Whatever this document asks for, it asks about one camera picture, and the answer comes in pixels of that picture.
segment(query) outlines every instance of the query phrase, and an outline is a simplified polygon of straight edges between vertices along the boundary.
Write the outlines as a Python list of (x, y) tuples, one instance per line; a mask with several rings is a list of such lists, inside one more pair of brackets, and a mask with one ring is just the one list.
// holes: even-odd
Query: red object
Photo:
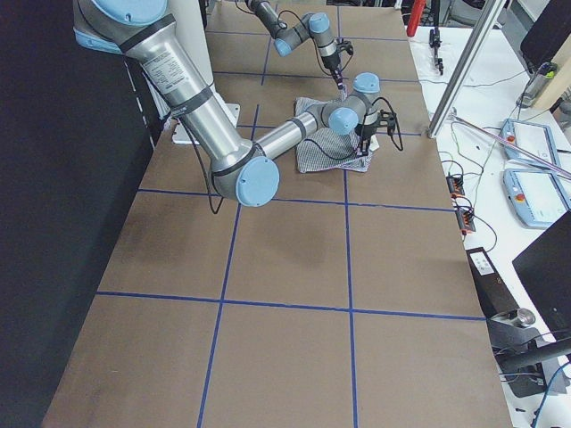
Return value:
[(422, 16), (422, 11), (425, 10), (426, 0), (415, 0), (410, 13), (409, 26), (407, 27), (407, 36), (413, 37), (417, 34), (418, 23)]

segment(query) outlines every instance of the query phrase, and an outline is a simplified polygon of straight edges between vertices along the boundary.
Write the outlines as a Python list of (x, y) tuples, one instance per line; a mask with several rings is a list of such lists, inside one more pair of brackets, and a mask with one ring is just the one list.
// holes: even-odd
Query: table surface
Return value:
[[(192, 147), (160, 143), (44, 426), (511, 426), (400, 12), (294, 9), (383, 78), (404, 153), (302, 175), (289, 152), (273, 202), (214, 217)], [(244, 137), (337, 96), (231, 3), (207, 39)]]
[[(443, 76), (438, 74), (432, 63), (432, 50), (428, 45), (429, 30), (430, 28), (418, 28), (417, 34), (410, 40), (410, 47), (418, 70), (418, 78), (422, 84), (426, 105), (428, 111), (431, 112), (435, 111), (446, 88), (446, 85), (434, 82), (448, 82), (450, 80), (454, 67), (468, 41), (470, 29), (441, 29)], [(503, 121), (510, 114), (512, 119), (517, 116), (517, 111), (514, 111), (515, 100), (525, 87), (528, 76), (524, 73), (523, 66), (502, 32), (493, 30), (484, 44), (482, 52), (477, 57), (465, 85), (475, 86), (493, 83), (514, 75), (517, 76), (493, 86), (462, 88), (459, 98), (455, 102), (458, 115), (480, 127), (501, 127)], [(557, 147), (569, 150), (569, 142), (549, 112), (542, 113), (542, 111), (535, 109), (522, 110), (520, 119), (525, 120), (527, 118), (531, 118), (530, 121), (532, 122), (550, 126)], [(491, 138), (480, 136), (477, 132), (462, 125), (454, 125), (454, 131), (459, 141), (461, 153), (469, 159), (482, 164), (491, 151), (490, 159), (485, 165), (483, 178), (477, 190), (476, 214), (490, 223), (498, 234), (497, 245), (489, 252), (494, 266), (498, 269), (517, 303), (522, 308), (530, 308), (537, 314), (511, 261), (543, 230), (523, 227), (510, 206), (503, 190), (501, 177), (502, 171), (508, 168), (511, 163), (507, 162), (500, 145), (497, 144), (492, 149), (493, 140)], [(450, 123), (443, 127), (437, 141), (443, 161), (449, 160), (451, 154), (466, 172), (479, 172), (476, 165), (459, 156), (459, 149), (452, 138)], [(559, 157), (563, 168), (571, 170), (571, 157), (565, 154), (561, 154)], [(447, 171), (449, 166), (450, 164), (444, 164), (444, 170)], [(571, 185), (566, 180), (561, 180), (561, 182), (567, 192), (571, 194)], [(464, 186), (468, 199), (473, 202), (476, 199), (477, 177), (467, 177)], [(494, 241), (492, 232), (478, 220), (476, 220), (476, 230), (475, 234), (466, 238), (465, 247), (467, 249), (479, 246), (483, 246), (485, 249), (491, 248)], [(538, 320), (536, 327), (540, 333), (549, 331), (541, 319)], [(518, 399), (511, 393), (508, 385), (504, 385), (504, 391), (514, 426), (528, 426), (532, 420), (533, 411), (539, 405), (541, 396)], [(515, 408), (523, 408), (526, 412), (517, 412)], [(571, 394), (550, 396), (545, 409), (542, 411), (542, 418), (538, 426), (569, 425), (571, 425)]]

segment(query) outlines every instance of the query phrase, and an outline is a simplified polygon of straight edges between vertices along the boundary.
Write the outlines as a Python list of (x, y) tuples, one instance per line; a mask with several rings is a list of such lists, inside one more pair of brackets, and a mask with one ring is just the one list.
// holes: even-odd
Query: light blue cap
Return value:
[(329, 29), (329, 17), (324, 12), (313, 13), (310, 18), (312, 33), (323, 33)]
[(91, 0), (93, 4), (114, 21), (142, 27), (162, 18), (167, 10), (167, 0)]
[(75, 40), (78, 45), (86, 47), (87, 49), (93, 49), (94, 51), (108, 52), (110, 54), (121, 54), (121, 50), (113, 42), (108, 42), (107, 40), (102, 40), (99, 37), (92, 36), (91, 34), (84, 33), (78, 29), (73, 29), (75, 32)]
[(274, 41), (274, 46), (276, 47), (277, 53), (279, 56), (287, 56), (292, 52), (291, 46), (281, 38), (277, 38)]
[(381, 82), (374, 73), (361, 73), (353, 80), (353, 89), (363, 94), (375, 94), (381, 90)]
[(339, 136), (346, 136), (359, 123), (357, 113), (347, 107), (339, 107), (329, 115), (329, 127)]
[(236, 197), (246, 207), (260, 207), (277, 192), (279, 170), (272, 159), (258, 156), (244, 165), (236, 180)]

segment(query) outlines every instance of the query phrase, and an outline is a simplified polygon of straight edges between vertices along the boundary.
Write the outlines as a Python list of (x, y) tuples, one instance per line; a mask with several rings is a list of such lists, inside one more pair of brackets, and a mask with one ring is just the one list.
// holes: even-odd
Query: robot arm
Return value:
[(175, 36), (176, 22), (166, 0), (128, 2), (75, 0), (77, 30), (138, 60), (166, 103), (211, 159), (210, 179), (216, 191), (246, 206), (261, 206), (277, 191), (279, 172), (273, 162), (322, 127), (348, 134), (376, 114), (378, 77), (363, 73), (342, 103), (310, 108), (270, 131), (258, 142), (243, 139)]
[(248, 8), (260, 19), (274, 39), (274, 46), (280, 56), (289, 55), (297, 46), (308, 38), (312, 38), (321, 57), (323, 66), (329, 70), (339, 90), (343, 90), (341, 74), (341, 52), (353, 55), (349, 41), (337, 42), (331, 32), (329, 18), (326, 13), (306, 13), (294, 27), (279, 19), (268, 0), (245, 0)]

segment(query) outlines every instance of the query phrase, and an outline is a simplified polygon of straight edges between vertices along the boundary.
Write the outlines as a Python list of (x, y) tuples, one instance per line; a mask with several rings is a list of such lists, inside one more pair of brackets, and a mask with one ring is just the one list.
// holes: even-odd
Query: folded cloth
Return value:
[[(325, 102), (305, 97), (297, 98), (295, 115), (303, 113), (313, 104), (325, 104)], [(334, 168), (366, 172), (371, 163), (373, 157), (371, 151), (369, 151), (368, 156), (358, 157), (359, 137), (354, 131), (347, 136), (339, 136), (329, 128), (322, 128), (306, 138), (315, 141), (319, 146), (307, 140), (296, 146), (297, 168), (302, 173)]]

